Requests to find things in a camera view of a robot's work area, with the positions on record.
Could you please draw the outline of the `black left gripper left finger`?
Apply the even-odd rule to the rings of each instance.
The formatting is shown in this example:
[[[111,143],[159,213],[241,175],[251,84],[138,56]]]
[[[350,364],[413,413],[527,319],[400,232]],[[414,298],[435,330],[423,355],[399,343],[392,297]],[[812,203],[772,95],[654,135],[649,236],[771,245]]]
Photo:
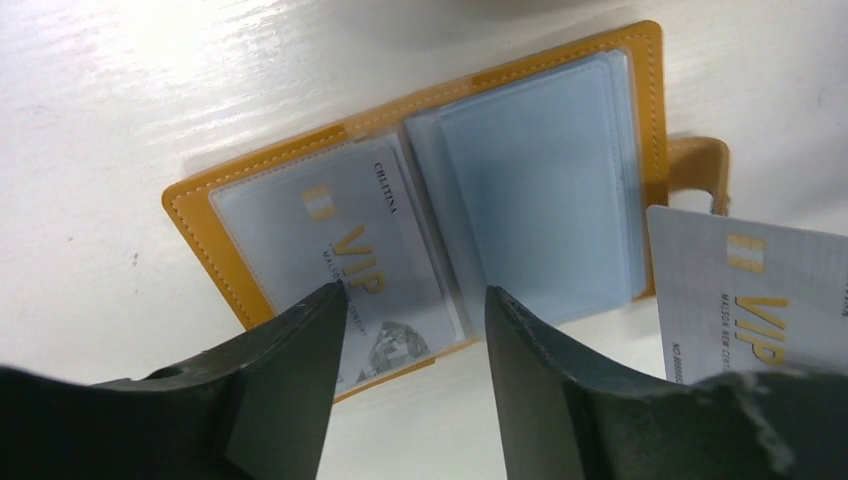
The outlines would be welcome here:
[[[329,283],[282,314],[139,379],[1,370],[5,479],[312,479],[348,298]]]

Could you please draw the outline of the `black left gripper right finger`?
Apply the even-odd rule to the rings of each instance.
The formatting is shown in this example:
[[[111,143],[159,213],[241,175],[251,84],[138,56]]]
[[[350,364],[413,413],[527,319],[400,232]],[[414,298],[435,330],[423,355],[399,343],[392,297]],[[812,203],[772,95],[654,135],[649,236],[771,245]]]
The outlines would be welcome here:
[[[692,385],[618,363],[487,289],[485,330],[511,479],[843,479],[847,378],[809,369]]]

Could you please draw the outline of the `silver credit card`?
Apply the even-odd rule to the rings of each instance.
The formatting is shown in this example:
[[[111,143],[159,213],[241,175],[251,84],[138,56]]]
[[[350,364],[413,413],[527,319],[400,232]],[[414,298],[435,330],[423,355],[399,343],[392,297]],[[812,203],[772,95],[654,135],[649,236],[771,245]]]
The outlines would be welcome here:
[[[665,375],[847,370],[847,239],[652,206]]]
[[[464,336],[433,260],[400,140],[347,142],[210,193],[273,309],[341,282],[349,297],[336,380],[345,393]]]

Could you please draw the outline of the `yellow leather card holder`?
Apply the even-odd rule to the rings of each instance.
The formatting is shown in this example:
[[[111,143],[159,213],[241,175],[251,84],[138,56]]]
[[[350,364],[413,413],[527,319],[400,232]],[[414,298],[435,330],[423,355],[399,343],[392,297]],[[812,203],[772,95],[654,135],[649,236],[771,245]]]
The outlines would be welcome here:
[[[281,313],[262,294],[210,193],[347,142],[398,136],[463,338],[482,339],[488,286],[552,324],[655,291],[646,210],[701,190],[729,204],[721,140],[670,138],[663,37],[649,20],[420,90],[227,161],[167,187],[162,204],[246,328]]]

